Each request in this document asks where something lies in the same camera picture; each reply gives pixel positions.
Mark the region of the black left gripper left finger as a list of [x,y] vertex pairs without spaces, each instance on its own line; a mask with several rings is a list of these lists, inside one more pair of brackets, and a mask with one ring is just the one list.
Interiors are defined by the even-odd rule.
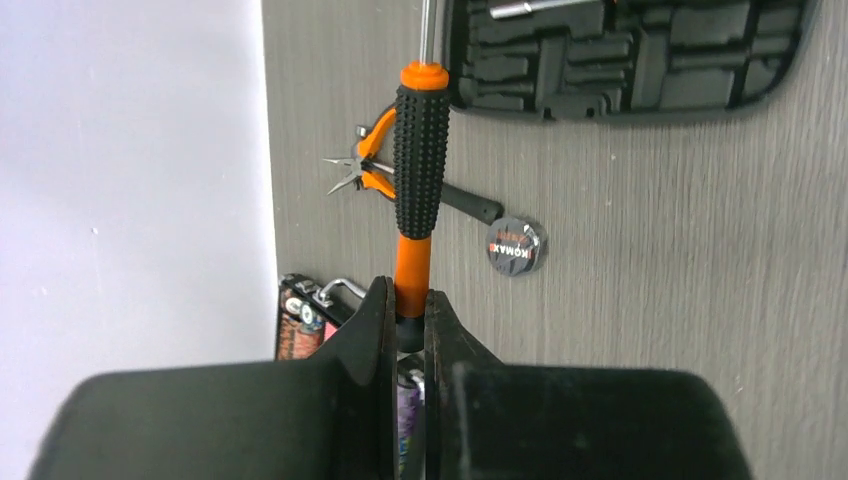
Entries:
[[33,479],[394,479],[395,295],[376,277],[313,355],[77,385]]

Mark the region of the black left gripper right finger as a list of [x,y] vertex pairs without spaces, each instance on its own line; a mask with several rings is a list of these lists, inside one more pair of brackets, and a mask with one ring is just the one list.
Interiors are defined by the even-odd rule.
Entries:
[[499,360],[431,291],[430,479],[748,479],[725,406],[682,370]]

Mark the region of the small round tape measure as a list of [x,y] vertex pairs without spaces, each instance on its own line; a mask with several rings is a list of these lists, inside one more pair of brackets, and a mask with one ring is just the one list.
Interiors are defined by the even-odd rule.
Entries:
[[548,252],[547,231],[533,220],[504,216],[488,228],[487,258],[496,272],[519,277],[539,270]]

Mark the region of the black plastic tool case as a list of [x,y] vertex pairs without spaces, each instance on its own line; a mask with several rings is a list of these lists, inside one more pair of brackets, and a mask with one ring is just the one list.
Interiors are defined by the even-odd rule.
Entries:
[[586,1],[504,19],[444,5],[442,59],[460,113],[524,121],[683,124],[765,106],[795,70],[815,1]]

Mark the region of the black orange stubby screwdriver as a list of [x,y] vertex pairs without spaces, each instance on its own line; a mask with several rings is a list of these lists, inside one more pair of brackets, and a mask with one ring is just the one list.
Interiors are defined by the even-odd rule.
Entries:
[[532,0],[512,1],[492,6],[488,9],[491,19],[505,21],[521,17],[539,16],[554,13],[562,15],[600,13],[614,9],[620,1],[602,0]]

